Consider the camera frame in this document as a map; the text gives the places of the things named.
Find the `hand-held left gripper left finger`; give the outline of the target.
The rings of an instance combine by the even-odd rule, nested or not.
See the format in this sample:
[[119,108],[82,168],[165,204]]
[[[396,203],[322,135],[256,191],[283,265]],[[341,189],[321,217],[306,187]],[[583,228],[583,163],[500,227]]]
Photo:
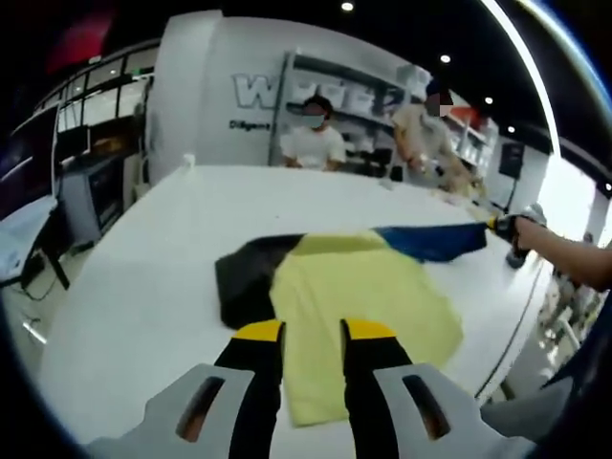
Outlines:
[[239,329],[212,364],[194,366],[152,397],[142,421],[98,438],[92,458],[267,458],[281,406],[285,324]]

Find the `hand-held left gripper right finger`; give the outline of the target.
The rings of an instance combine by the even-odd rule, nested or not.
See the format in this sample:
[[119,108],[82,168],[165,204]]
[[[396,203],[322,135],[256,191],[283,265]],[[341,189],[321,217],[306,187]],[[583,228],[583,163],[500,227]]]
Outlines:
[[527,458],[535,443],[505,436],[478,402],[429,364],[412,362],[386,325],[340,322],[344,401],[359,458]]

